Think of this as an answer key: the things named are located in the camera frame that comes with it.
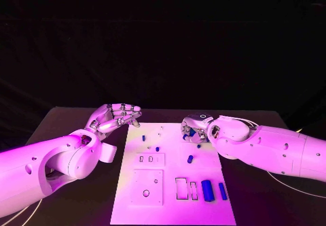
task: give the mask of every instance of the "robotic arm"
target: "robotic arm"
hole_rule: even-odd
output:
[[[210,142],[220,156],[268,172],[326,182],[326,141],[252,121],[207,114],[181,122],[183,139]]]
[[[117,147],[101,141],[124,124],[140,127],[140,107],[102,105],[85,128],[0,153],[0,217],[21,210],[65,184],[83,179],[98,160],[112,162]]]

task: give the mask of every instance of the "black table surface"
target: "black table surface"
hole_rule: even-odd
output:
[[[27,144],[53,139],[83,128],[93,108],[55,107]],[[205,112],[218,118],[219,115],[239,117],[259,125],[287,128],[274,111],[226,111],[226,110],[161,110],[143,109],[141,122],[180,123],[194,112]],[[117,182],[127,139],[127,125],[118,128],[104,140],[117,146],[112,163],[98,162],[89,176],[66,184],[40,206],[26,226],[105,226],[109,225],[114,207]],[[222,174],[228,188],[232,211],[239,226],[317,226],[326,225],[326,199],[306,195],[272,179],[268,173],[246,165],[239,160],[220,157]],[[282,181],[297,183],[297,178],[277,175]],[[326,190],[323,182],[301,179],[306,191]],[[20,226],[34,211],[34,203],[5,226]],[[0,218],[3,224],[14,214]]]

